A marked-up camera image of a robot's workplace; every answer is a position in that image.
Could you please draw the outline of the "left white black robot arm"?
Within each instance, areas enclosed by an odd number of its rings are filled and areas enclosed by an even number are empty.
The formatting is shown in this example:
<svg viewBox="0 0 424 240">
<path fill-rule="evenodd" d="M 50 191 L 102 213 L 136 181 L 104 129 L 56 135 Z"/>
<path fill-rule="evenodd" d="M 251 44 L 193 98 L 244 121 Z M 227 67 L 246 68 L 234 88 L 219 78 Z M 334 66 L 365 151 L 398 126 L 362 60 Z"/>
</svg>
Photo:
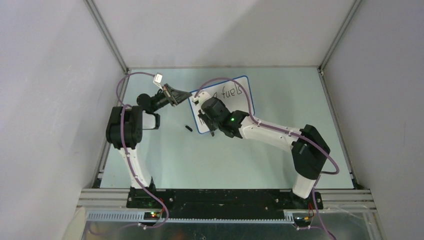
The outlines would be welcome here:
<svg viewBox="0 0 424 240">
<path fill-rule="evenodd" d="M 138 201 L 145 208 L 153 208 L 158 202 L 153 177 L 138 146 L 145 131 L 158 130 L 161 116 L 157 111 L 167 105 L 175 107 L 188 100 L 191 92 L 177 90 L 165 84 L 153 96 L 140 94 L 133 106 L 114 106 L 107 123 L 105 136 L 109 144 L 119 151 L 130 175 L 132 189 L 145 189 Z"/>
</svg>

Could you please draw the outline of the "black marker cap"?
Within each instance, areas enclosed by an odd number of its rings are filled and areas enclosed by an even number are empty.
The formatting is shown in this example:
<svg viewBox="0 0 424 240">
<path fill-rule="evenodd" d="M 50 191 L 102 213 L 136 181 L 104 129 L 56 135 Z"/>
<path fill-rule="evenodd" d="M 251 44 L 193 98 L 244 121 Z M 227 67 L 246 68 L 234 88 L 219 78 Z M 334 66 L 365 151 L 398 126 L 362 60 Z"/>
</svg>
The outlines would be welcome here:
<svg viewBox="0 0 424 240">
<path fill-rule="evenodd" d="M 193 132 L 193 129 L 192 129 L 190 126 L 185 125 L 184 127 L 185 127 L 187 130 L 189 130 L 190 132 Z"/>
</svg>

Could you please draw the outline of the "blue framed whiteboard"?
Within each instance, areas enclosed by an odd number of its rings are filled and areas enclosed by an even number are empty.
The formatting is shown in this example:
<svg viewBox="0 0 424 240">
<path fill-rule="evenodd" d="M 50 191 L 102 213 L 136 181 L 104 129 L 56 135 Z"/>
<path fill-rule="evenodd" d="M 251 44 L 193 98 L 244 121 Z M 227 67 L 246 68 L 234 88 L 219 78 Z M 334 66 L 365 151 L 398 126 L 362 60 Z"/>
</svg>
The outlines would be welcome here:
<svg viewBox="0 0 424 240">
<path fill-rule="evenodd" d="M 251 110 L 253 114 L 255 113 L 249 78 L 246 75 L 236 77 L 234 81 L 221 80 L 218 83 L 204 87 L 202 91 L 220 99 L 231 112 L 236 110 L 248 112 Z M 199 134 L 208 133 L 210 131 L 209 128 L 206 126 L 205 122 L 198 117 L 201 107 L 199 104 L 194 104 L 193 99 L 193 96 L 189 98 L 189 105 L 197 132 Z"/>
</svg>

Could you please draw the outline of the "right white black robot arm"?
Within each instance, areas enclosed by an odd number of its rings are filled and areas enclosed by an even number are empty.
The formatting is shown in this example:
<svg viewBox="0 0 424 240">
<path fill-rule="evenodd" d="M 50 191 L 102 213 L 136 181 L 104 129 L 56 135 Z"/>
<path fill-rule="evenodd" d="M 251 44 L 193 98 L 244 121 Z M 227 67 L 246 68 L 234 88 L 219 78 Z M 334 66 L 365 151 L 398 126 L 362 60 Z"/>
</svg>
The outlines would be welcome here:
<svg viewBox="0 0 424 240">
<path fill-rule="evenodd" d="M 296 171 L 291 204 L 297 209 L 310 204 L 310 194 L 331 151 L 314 126 L 271 125 L 254 119 L 248 112 L 230 111 L 222 100 L 212 96 L 198 96 L 193 102 L 200 108 L 198 117 L 211 133 L 219 130 L 229 138 L 256 140 L 290 153 Z"/>
</svg>

